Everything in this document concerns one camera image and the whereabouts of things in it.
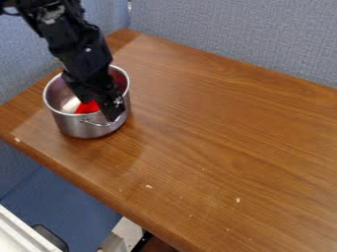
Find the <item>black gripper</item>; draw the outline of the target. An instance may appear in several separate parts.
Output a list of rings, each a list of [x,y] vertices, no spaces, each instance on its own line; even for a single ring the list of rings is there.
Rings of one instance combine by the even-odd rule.
[[[127,110],[123,92],[113,85],[95,95],[91,87],[110,86],[109,66],[113,54],[98,26],[70,19],[42,22],[42,35],[51,54],[63,64],[62,79],[83,103],[95,99],[110,122]]]

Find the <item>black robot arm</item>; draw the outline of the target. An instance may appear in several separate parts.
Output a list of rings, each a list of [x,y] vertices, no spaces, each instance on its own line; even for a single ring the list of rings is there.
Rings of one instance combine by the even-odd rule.
[[[62,79],[83,103],[93,100],[109,121],[127,109],[110,65],[114,56],[101,28],[85,18],[81,0],[2,0],[0,15],[19,16],[63,65]]]

